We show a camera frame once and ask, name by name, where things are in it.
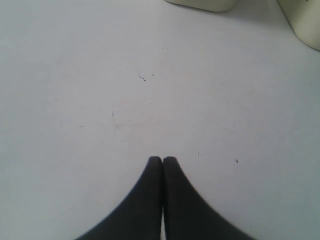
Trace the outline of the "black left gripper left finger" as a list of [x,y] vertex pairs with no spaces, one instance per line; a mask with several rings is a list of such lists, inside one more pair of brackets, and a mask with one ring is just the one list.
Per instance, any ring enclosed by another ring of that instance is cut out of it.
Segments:
[[123,201],[79,240],[159,240],[163,214],[163,163],[151,156]]

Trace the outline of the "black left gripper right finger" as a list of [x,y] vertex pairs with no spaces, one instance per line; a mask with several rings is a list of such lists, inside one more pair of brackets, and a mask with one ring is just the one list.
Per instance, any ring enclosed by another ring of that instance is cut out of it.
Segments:
[[251,240],[198,194],[173,156],[163,159],[163,213],[167,240]]

